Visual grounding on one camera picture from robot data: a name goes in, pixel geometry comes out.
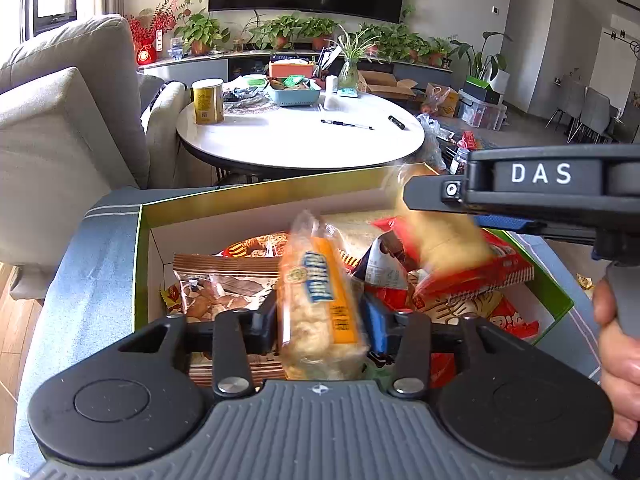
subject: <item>finger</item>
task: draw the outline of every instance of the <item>finger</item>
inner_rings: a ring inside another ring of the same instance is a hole
[[[640,420],[640,386],[628,383],[603,370],[600,386],[613,404],[613,410],[631,420]]]
[[[619,413],[613,415],[613,427],[611,428],[611,436],[624,442],[629,442],[638,430],[638,423]]]
[[[599,325],[606,325],[616,317],[616,297],[606,278],[593,291],[593,317]]]
[[[640,384],[640,341],[625,335],[615,320],[600,331],[599,345],[602,367],[607,372]]]

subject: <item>gray sofa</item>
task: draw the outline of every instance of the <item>gray sofa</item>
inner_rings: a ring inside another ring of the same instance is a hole
[[[137,72],[121,16],[73,22],[0,60],[0,262],[20,267],[16,299],[44,298],[84,213],[122,187],[213,184],[180,144],[177,82]]]

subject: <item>metal screw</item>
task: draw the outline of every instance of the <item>metal screw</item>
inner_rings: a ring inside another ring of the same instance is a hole
[[[417,377],[404,377],[394,382],[394,390],[399,394],[417,394],[424,390],[424,383]]]
[[[249,387],[244,377],[227,377],[218,383],[218,389],[224,394],[239,394]]]
[[[455,184],[449,184],[447,186],[447,195],[455,196],[457,192],[458,192],[458,186],[456,186]]]

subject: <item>white tabletop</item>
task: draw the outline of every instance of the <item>white tabletop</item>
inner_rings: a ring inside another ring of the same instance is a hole
[[[405,125],[401,130],[389,119]],[[324,124],[320,119],[372,126],[373,130]],[[255,115],[225,114],[222,123],[198,126],[193,103],[178,117],[182,139],[217,158],[256,166],[343,170],[376,166],[411,155],[424,142],[418,120],[372,94],[320,96],[313,107],[286,107]]]

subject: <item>wooden floor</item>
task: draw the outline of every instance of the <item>wooden floor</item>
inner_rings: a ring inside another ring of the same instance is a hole
[[[0,264],[0,455],[14,450],[15,410],[24,362],[42,301],[14,301],[9,283],[14,268]]]

